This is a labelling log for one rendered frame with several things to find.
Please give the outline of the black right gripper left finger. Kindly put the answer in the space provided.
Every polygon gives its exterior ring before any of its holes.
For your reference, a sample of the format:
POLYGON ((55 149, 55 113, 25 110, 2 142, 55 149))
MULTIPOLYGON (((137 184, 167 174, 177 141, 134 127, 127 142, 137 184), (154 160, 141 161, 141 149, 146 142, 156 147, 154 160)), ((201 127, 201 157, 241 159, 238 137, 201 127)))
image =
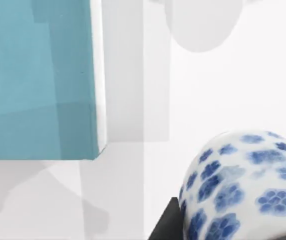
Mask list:
POLYGON ((187 240, 187 200, 172 197, 148 240, 187 240))

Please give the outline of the white and blue flowered cup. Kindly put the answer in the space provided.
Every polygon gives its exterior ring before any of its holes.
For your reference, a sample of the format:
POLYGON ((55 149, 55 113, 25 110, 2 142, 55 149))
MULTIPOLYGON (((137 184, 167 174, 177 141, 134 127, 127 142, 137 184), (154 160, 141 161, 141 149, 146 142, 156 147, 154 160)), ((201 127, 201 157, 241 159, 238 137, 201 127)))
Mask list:
POLYGON ((286 236, 286 138, 270 131, 222 133, 191 161, 187 240, 281 240, 286 236))

